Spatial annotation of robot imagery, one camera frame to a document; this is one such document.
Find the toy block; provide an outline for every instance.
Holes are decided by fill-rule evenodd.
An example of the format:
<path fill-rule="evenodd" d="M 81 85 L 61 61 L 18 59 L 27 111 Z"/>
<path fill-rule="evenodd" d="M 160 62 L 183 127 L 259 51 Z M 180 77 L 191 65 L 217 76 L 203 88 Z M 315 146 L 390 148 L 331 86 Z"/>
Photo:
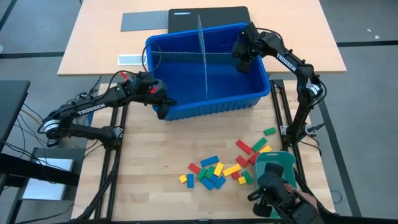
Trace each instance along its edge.
<path fill-rule="evenodd" d="M 260 153 L 263 153 L 263 152 L 271 152 L 271 151 L 272 151 L 271 147 L 270 147 L 270 146 L 266 146 L 266 147 L 264 147 L 264 148 L 262 148 L 262 149 L 260 150 Z"/>
<path fill-rule="evenodd" d="M 253 156 L 250 157 L 250 159 L 248 159 L 248 162 L 250 162 L 250 164 L 254 165 L 254 163 L 256 162 L 257 156 L 260 154 L 260 152 L 256 152 L 254 153 Z"/>
<path fill-rule="evenodd" d="M 238 156 L 236 158 L 236 162 L 243 166 L 243 168 L 246 168 L 248 166 L 248 162 L 242 156 Z"/>
<path fill-rule="evenodd" d="M 208 165 L 212 165 L 213 163 L 216 163 L 218 161 L 219 161 L 218 160 L 218 156 L 213 156 L 213 157 L 210 157 L 210 158 L 207 158 L 207 159 L 204 159 L 204 160 L 200 161 L 200 165 L 202 167 L 205 167 L 205 166 L 208 166 Z"/>
<path fill-rule="evenodd" d="M 236 145 L 239 146 L 245 153 L 250 155 L 253 152 L 253 149 L 251 149 L 247 144 L 245 144 L 242 140 L 238 140 L 236 142 Z"/>
<path fill-rule="evenodd" d="M 214 187 L 214 183 L 212 181 L 210 181 L 208 178 L 203 178 L 201 180 L 202 184 L 209 190 L 212 190 Z"/>
<path fill-rule="evenodd" d="M 224 164 L 222 164 L 220 162 L 217 163 L 216 169 L 214 170 L 214 174 L 217 176 L 220 176 L 221 171 L 223 171 L 223 167 L 224 167 Z"/>
<path fill-rule="evenodd" d="M 205 174 L 207 173 L 207 169 L 206 168 L 202 168 L 197 176 L 198 180 L 202 180 L 205 177 Z"/>
<path fill-rule="evenodd" d="M 250 176 L 250 174 L 249 174 L 249 172 L 247 170 L 242 172 L 242 176 L 246 180 L 246 183 L 248 183 L 248 184 L 253 183 L 253 178 L 251 178 L 251 176 Z"/>
<path fill-rule="evenodd" d="M 210 167 L 207 169 L 207 172 L 206 172 L 206 174 L 205 174 L 205 177 L 211 179 L 211 177 L 214 175 L 214 170 L 215 170 L 215 169 L 216 169 L 215 167 L 210 166 Z"/>
<path fill-rule="evenodd" d="M 190 169 L 192 172 L 199 174 L 200 173 L 200 168 L 198 166 L 196 166 L 194 163 L 191 162 L 191 164 L 189 164 L 188 169 Z"/>
<path fill-rule="evenodd" d="M 185 183 L 187 181 L 187 176 L 185 174 L 181 175 L 179 178 L 180 178 L 181 184 L 183 184 L 183 183 Z"/>
<path fill-rule="evenodd" d="M 238 178 L 239 184 L 244 184 L 246 183 L 246 179 L 244 177 Z"/>
<path fill-rule="evenodd" d="M 239 164 L 233 165 L 228 169 L 223 170 L 224 176 L 228 176 L 238 170 L 241 170 L 241 166 Z"/>
<path fill-rule="evenodd" d="M 232 173 L 232 178 L 234 179 L 234 180 L 236 180 L 236 179 L 238 179 L 238 178 L 240 178 L 241 177 L 241 174 L 239 174 L 239 171 L 236 171 L 235 173 Z"/>
<path fill-rule="evenodd" d="M 217 182 L 214 183 L 214 187 L 217 188 L 217 189 L 220 189 L 221 186 L 224 185 L 225 181 L 226 181 L 226 179 L 223 176 L 219 177 Z"/>
<path fill-rule="evenodd" d="M 218 176 L 216 176 L 214 174 L 210 178 L 210 181 L 212 181 L 213 183 L 217 182 L 217 180 L 218 180 Z"/>
<path fill-rule="evenodd" d="M 265 138 L 260 139 L 253 147 L 253 151 L 257 152 L 260 150 L 265 144 L 267 143 L 267 140 Z"/>
<path fill-rule="evenodd" d="M 270 134 L 274 134 L 274 133 L 276 133 L 276 129 L 275 128 L 269 128 L 269 129 L 264 130 L 264 134 L 266 136 L 268 136 Z"/>
<path fill-rule="evenodd" d="M 187 175 L 187 187 L 188 188 L 193 188 L 193 174 L 188 174 Z"/>

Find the floor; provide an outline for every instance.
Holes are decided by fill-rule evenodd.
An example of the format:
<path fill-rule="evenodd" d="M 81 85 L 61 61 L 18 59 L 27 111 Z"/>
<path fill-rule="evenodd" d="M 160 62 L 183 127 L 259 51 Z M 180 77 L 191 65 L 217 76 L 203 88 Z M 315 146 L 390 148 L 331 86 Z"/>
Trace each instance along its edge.
<path fill-rule="evenodd" d="M 13 0 L 0 0 L 0 18 Z M 394 0 L 320 0 L 336 42 L 362 42 L 398 39 L 398 1 Z M 32 52 L 62 52 L 72 32 L 80 8 L 79 0 L 17 0 L 4 27 L 0 30 L 0 45 L 4 54 Z M 326 105 L 336 131 L 341 153 L 362 216 L 398 218 L 395 212 L 396 174 L 395 139 L 398 121 L 395 111 L 398 94 L 398 45 L 376 47 L 343 47 L 340 52 L 347 67 L 344 75 L 324 75 L 328 87 Z M 95 77 L 60 78 L 56 76 L 61 57 L 0 59 L 0 79 L 30 80 L 26 103 L 45 116 L 51 110 L 88 91 Z M 37 125 L 24 116 L 27 124 Z M 323 122 L 321 112 L 311 113 L 313 123 Z M 347 195 L 338 172 L 334 153 L 323 128 L 318 139 L 322 159 L 336 211 L 350 215 Z M 85 141 L 74 139 L 80 147 Z M 12 130 L 9 142 L 21 145 L 21 131 Z M 27 150 L 39 146 L 26 136 Z M 10 150 L 7 153 L 17 155 Z M 9 212 L 6 201 L 15 197 L 10 188 L 0 198 L 0 223 Z M 66 210 L 72 201 L 24 202 L 17 222 L 41 218 Z M 41 223 L 67 221 L 71 211 Z"/>

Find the red block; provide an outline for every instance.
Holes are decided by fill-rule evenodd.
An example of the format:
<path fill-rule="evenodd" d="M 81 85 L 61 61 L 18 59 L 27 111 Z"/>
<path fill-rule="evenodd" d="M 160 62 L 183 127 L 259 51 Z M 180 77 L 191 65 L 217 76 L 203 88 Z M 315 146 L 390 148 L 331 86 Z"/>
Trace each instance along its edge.
<path fill-rule="evenodd" d="M 234 180 L 236 180 L 241 177 L 241 174 L 239 174 L 239 171 L 236 171 L 235 173 L 232 173 L 231 176 Z"/>
<path fill-rule="evenodd" d="M 236 158 L 236 162 L 238 162 L 241 166 L 243 166 L 243 168 L 246 168 L 248 166 L 248 162 L 245 159 L 243 159 L 242 156 L 238 156 Z"/>
<path fill-rule="evenodd" d="M 250 155 L 253 152 L 253 149 L 251 149 L 247 144 L 242 142 L 242 140 L 238 140 L 236 142 L 236 145 L 239 146 L 248 155 Z"/>
<path fill-rule="evenodd" d="M 200 168 L 198 166 L 196 166 L 194 163 L 191 162 L 191 164 L 189 164 L 188 169 L 190 169 L 192 172 L 199 174 L 200 173 Z"/>
<path fill-rule="evenodd" d="M 256 158 L 257 156 L 260 154 L 260 152 L 256 152 L 254 153 L 253 156 L 250 157 L 250 159 L 248 159 L 248 162 L 250 162 L 250 164 L 254 165 L 254 163 L 256 162 Z"/>

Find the green block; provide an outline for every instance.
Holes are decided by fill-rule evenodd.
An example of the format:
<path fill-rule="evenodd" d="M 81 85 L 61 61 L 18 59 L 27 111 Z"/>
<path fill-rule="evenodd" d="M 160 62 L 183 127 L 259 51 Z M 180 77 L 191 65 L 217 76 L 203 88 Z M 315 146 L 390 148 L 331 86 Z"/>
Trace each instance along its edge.
<path fill-rule="evenodd" d="M 205 177 L 206 172 L 207 172 L 207 169 L 206 168 L 202 168 L 200 170 L 198 176 L 197 176 L 197 179 L 198 180 L 202 180 Z"/>
<path fill-rule="evenodd" d="M 258 150 L 262 149 L 262 147 L 267 143 L 267 140 L 265 138 L 260 139 L 253 147 L 252 149 L 254 152 L 257 152 Z"/>
<path fill-rule="evenodd" d="M 211 177 L 212 177 L 213 174 L 214 174 L 214 170 L 215 170 L 215 169 L 216 169 L 215 167 L 210 166 L 209 169 L 208 169 L 207 172 L 206 172 L 205 177 L 211 179 Z"/>
<path fill-rule="evenodd" d="M 253 178 L 251 178 L 251 176 L 247 170 L 242 172 L 242 176 L 244 176 L 244 178 L 246 179 L 247 184 L 253 183 Z"/>
<path fill-rule="evenodd" d="M 269 128 L 269 129 L 267 129 L 267 130 L 264 130 L 264 134 L 265 134 L 266 136 L 268 136 L 268 135 L 270 135 L 270 134 L 274 134 L 274 133 L 276 133 L 276 129 L 275 129 L 275 128 Z"/>

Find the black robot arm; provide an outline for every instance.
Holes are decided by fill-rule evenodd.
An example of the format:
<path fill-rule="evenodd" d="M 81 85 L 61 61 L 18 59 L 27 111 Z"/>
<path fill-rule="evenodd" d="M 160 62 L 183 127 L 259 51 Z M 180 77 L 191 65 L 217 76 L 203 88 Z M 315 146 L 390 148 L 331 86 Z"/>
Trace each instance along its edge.
<path fill-rule="evenodd" d="M 123 83 L 108 88 L 102 95 L 78 101 L 76 103 L 62 105 L 58 110 L 51 112 L 44 120 L 44 133 L 49 139 L 48 147 L 58 144 L 61 138 L 67 136 L 98 139 L 107 149 L 120 147 L 120 135 L 115 133 L 114 127 L 93 128 L 72 121 L 92 111 L 106 107 L 118 107 L 128 105 L 130 102 L 143 103 L 145 105 L 157 105 L 157 116 L 164 119 L 169 106 L 177 102 L 166 95 L 166 85 L 162 80 L 153 78 L 152 75 L 133 75 Z"/>
<path fill-rule="evenodd" d="M 312 65 L 305 63 L 305 60 L 293 54 L 293 50 L 285 47 L 279 34 L 270 31 L 258 33 L 256 26 L 250 23 L 241 31 L 234 46 L 233 56 L 241 61 L 237 67 L 238 71 L 248 73 L 251 62 L 258 55 L 275 57 L 297 77 L 297 99 L 300 104 L 293 123 L 286 128 L 284 136 L 287 143 L 296 145 L 308 133 L 305 120 L 315 102 L 322 96 L 324 84 L 319 80 L 319 75 L 314 73 Z"/>

